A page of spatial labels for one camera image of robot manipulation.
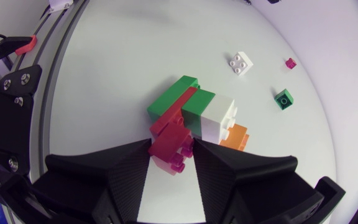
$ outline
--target red lego brick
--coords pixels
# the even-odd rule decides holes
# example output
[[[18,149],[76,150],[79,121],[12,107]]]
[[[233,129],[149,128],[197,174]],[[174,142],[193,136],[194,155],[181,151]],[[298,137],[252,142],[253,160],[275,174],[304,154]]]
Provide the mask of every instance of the red lego brick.
[[[181,173],[185,168],[185,157],[193,155],[193,143],[189,129],[169,122],[150,147],[149,154],[171,164],[172,170]]]
[[[153,137],[157,137],[162,133],[165,127],[167,127],[169,122],[175,123],[180,126],[183,125],[183,116],[181,115],[182,106],[193,96],[197,91],[197,88],[189,87],[189,89],[182,94],[182,96],[177,99],[171,107],[150,127],[150,132]]]
[[[296,62],[295,62],[292,58],[290,58],[290,59],[288,59],[288,60],[285,62],[285,65],[286,65],[288,68],[293,69],[293,67],[296,66]]]
[[[35,44],[37,43],[37,37],[35,35],[32,35],[31,37],[32,37],[32,40],[29,44],[15,50],[15,53],[17,55],[22,55],[24,53],[27,53],[34,48]]]

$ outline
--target white lego stud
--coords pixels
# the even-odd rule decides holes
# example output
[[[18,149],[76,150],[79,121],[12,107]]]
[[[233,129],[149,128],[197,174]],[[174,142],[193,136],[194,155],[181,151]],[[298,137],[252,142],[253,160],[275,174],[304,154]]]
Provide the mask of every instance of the white lego stud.
[[[229,137],[228,129],[234,126],[237,107],[230,97],[215,95],[201,114],[201,138],[219,144]]]
[[[244,52],[237,52],[229,65],[233,68],[234,72],[241,76],[248,72],[248,70],[254,65],[249,57]]]

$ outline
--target small green brick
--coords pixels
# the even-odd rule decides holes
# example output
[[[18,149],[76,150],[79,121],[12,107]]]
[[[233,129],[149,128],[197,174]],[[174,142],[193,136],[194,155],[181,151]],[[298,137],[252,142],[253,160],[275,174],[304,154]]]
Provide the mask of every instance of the small green brick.
[[[293,104],[293,98],[287,89],[284,89],[281,93],[277,94],[274,100],[279,105],[281,110],[284,110]]]
[[[193,134],[201,136],[201,114],[214,98],[215,93],[205,90],[197,90],[181,108],[181,114],[185,119],[185,127]]]
[[[200,88],[198,80],[186,75],[182,76],[169,89],[167,89],[160,97],[158,97],[148,108],[147,112],[150,119],[156,122],[169,107],[180,97],[189,87]]]

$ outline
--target black plastic part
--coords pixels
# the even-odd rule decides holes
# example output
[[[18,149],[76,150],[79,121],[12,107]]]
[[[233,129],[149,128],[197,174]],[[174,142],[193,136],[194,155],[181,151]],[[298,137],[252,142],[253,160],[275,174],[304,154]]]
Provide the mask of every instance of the black plastic part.
[[[49,155],[35,194],[55,212],[91,223],[136,221],[150,146],[151,139],[145,139],[81,156]]]
[[[23,68],[16,72],[7,74],[0,80],[0,92],[12,96],[34,95],[38,88],[41,73],[41,66],[33,65],[31,67]],[[23,74],[30,75],[30,80],[25,85],[21,84],[21,78]],[[7,90],[4,90],[4,82],[6,80],[10,80],[11,85]]]
[[[291,156],[255,156],[199,139],[193,153],[207,222],[319,223],[341,198],[332,199],[326,183],[339,186],[327,177],[315,189],[308,185]]]
[[[29,202],[34,200],[34,196],[31,195],[29,190],[29,181],[24,177],[14,175],[0,188],[0,194],[5,201],[5,204],[9,206],[12,211],[20,218],[24,223],[45,223],[49,220],[45,214],[31,205]]]
[[[329,177],[321,178],[315,189],[324,195],[324,200],[316,213],[305,221],[304,224],[324,222],[345,195],[345,191]]]
[[[6,37],[0,41],[0,59],[29,44],[32,37]]]
[[[10,171],[8,160],[19,162],[16,174],[29,172],[29,134],[32,110],[20,107],[0,93],[0,169]]]
[[[87,222],[84,222],[83,220],[79,220],[77,218],[70,217],[66,214],[59,214],[49,221],[47,221],[47,224],[69,224],[69,223],[75,223],[75,224],[89,224]]]
[[[207,222],[221,223],[237,184],[294,172],[295,157],[262,157],[195,139],[198,183]]]

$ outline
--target lego brick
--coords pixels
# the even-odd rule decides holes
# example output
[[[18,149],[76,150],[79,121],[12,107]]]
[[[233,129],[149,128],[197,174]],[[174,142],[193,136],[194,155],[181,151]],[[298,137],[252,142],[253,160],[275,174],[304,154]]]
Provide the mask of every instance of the lego brick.
[[[293,98],[287,89],[284,89],[274,98],[281,110],[291,106],[293,104]]]
[[[200,88],[198,80],[186,75],[182,76],[169,89],[167,89],[160,97],[158,97],[148,108],[147,112],[150,119],[156,122],[166,110],[180,97],[189,87]]]
[[[290,58],[285,62],[285,65],[288,68],[293,69],[296,66],[296,62],[292,58]]]
[[[219,144],[229,137],[229,128],[234,126],[237,107],[234,99],[216,94],[201,114],[201,137],[204,141]]]
[[[215,93],[198,90],[181,108],[185,119],[185,128],[190,129],[193,134],[201,136],[201,114],[214,96]]]
[[[247,128],[235,124],[233,128],[229,128],[229,132],[230,134],[227,140],[222,140],[219,145],[224,147],[229,147],[231,149],[243,151],[248,140],[248,137],[246,135]]]
[[[249,134],[246,134],[245,138],[242,140],[242,143],[241,143],[241,146],[239,148],[239,151],[243,151],[246,148],[248,139],[249,139]]]
[[[189,87],[189,89],[172,104],[171,107],[150,127],[150,132],[156,139],[168,125],[169,122],[183,126],[183,116],[181,107],[197,92],[197,88]]]
[[[237,52],[233,59],[229,62],[230,67],[234,72],[241,76],[248,72],[248,70],[254,65],[249,57],[244,52]]]
[[[185,168],[183,163],[185,157],[193,156],[193,143],[189,129],[175,123],[168,123],[150,147],[149,154],[170,164],[172,170],[181,173]]]

